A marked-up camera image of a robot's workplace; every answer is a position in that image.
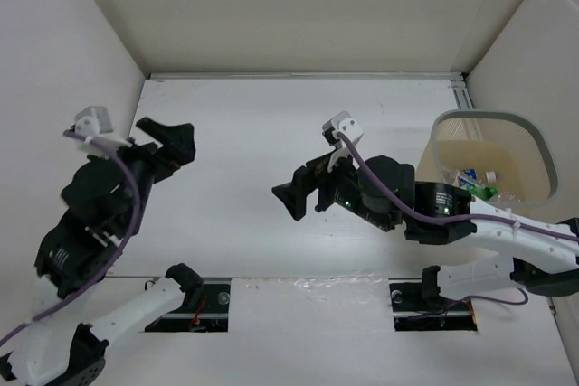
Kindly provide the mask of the green plastic bottle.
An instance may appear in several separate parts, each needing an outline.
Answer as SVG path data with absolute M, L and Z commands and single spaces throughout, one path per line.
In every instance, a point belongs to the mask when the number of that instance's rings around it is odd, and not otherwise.
M 465 180 L 460 180 L 460 187 L 483 201 L 487 201 L 498 194 L 498 189 L 495 187 L 486 187 Z

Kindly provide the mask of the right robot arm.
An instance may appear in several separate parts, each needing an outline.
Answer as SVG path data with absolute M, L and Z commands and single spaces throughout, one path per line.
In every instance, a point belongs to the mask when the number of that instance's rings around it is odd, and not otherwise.
M 421 302 L 442 310 L 454 302 L 508 288 L 543 297 L 578 291 L 578 221 L 554 226 L 498 209 L 450 184 L 418 182 L 411 165 L 379 155 L 355 167 L 351 157 L 335 165 L 323 155 L 298 168 L 290 182 L 272 189 L 295 221 L 307 198 L 318 195 L 317 212 L 342 206 L 377 229 L 403 225 L 406 239 L 430 246 L 467 246 L 492 257 L 422 271 Z

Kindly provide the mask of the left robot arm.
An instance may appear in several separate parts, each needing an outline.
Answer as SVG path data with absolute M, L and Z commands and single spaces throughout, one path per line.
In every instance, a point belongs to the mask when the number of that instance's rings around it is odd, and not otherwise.
M 177 308 L 201 302 L 203 279 L 186 264 L 171 266 L 144 293 L 90 322 L 82 317 L 96 286 L 139 229 L 154 184 L 195 159 L 195 129 L 141 118 L 150 140 L 120 138 L 84 117 L 66 131 L 88 160 L 62 189 L 66 212 L 43 238 L 34 262 L 32 316 L 13 330 L 19 342 L 1 359 L 6 381 L 88 385 L 113 345 Z

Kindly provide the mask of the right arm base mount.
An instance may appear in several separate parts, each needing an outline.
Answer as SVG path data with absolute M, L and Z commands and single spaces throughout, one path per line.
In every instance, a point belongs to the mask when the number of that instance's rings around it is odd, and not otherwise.
M 420 278 L 388 278 L 394 330 L 410 332 L 477 332 L 471 302 L 422 295 Z

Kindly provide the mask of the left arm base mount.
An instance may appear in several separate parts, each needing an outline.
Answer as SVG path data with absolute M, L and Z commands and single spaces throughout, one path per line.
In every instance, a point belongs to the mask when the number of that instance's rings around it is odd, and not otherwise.
M 226 333 L 229 329 L 231 280 L 209 280 L 193 307 L 181 306 L 145 328 L 146 333 Z

